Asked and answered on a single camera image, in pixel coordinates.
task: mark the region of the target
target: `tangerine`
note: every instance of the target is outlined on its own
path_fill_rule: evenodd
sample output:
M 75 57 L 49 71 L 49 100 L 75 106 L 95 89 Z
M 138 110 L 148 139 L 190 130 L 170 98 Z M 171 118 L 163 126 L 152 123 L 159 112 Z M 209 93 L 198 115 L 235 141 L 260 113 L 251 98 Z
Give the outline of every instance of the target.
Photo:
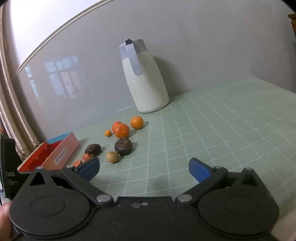
M 116 127 L 118 124 L 121 124 L 121 122 L 120 122 L 120 121 L 116 121 L 116 122 L 113 123 L 113 125 L 112 125 L 112 127 L 111 127 L 111 129 L 112 129 L 113 132 L 114 132 L 114 130 L 115 130 L 115 127 Z
M 105 134 L 105 136 L 107 136 L 107 137 L 110 137 L 110 136 L 112 135 L 112 133 L 111 133 L 110 130 L 106 130 L 106 131 L 104 132 L 104 134 Z
M 143 128 L 143 126 L 144 126 L 144 121 L 141 116 L 137 115 L 131 119 L 131 127 L 132 128 L 139 130 L 139 129 Z
M 129 128 L 126 124 L 120 123 L 116 125 L 113 132 L 118 138 L 124 138 L 128 137 Z

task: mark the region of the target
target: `hand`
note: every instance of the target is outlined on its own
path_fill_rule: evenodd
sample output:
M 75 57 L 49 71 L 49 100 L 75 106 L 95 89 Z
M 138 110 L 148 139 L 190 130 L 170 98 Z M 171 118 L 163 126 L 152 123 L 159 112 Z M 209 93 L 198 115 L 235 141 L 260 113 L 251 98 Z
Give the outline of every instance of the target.
M 8 241 L 11 234 L 10 205 L 11 202 L 6 202 L 0 207 L 0 241 Z

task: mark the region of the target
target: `dark fruit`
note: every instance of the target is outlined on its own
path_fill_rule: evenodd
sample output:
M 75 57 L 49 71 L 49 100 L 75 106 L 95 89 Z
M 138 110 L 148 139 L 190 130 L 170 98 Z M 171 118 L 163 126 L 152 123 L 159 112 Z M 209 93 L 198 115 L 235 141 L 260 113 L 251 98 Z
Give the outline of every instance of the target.
M 90 144 L 86 147 L 84 153 L 85 154 L 89 153 L 93 156 L 97 156 L 100 154 L 100 152 L 101 152 L 101 146 L 99 144 Z
M 119 155 L 126 156 L 131 153 L 132 143 L 129 138 L 120 138 L 114 148 Z

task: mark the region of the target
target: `box label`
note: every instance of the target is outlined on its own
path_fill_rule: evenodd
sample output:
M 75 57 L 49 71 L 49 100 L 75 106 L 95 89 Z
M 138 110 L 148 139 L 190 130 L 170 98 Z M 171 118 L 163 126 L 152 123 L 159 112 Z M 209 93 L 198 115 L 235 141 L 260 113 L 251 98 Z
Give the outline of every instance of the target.
M 54 160 L 54 164 L 55 164 L 55 165 L 58 165 L 58 164 L 61 162 L 61 160 L 63 159 L 63 157 L 64 157 L 66 154 L 67 154 L 67 148 L 64 147 L 64 148 L 61 150 L 61 152 L 58 154 L 58 156 L 55 158 L 55 160 Z

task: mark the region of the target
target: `pink box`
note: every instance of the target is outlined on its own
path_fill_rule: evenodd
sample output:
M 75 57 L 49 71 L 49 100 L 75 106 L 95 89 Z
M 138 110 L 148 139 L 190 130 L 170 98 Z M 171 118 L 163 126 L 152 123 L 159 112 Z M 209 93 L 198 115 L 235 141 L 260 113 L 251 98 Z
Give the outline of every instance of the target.
M 78 146 L 79 142 L 73 132 L 54 137 L 40 144 L 17 170 L 31 172 L 38 166 L 46 170 L 61 169 Z

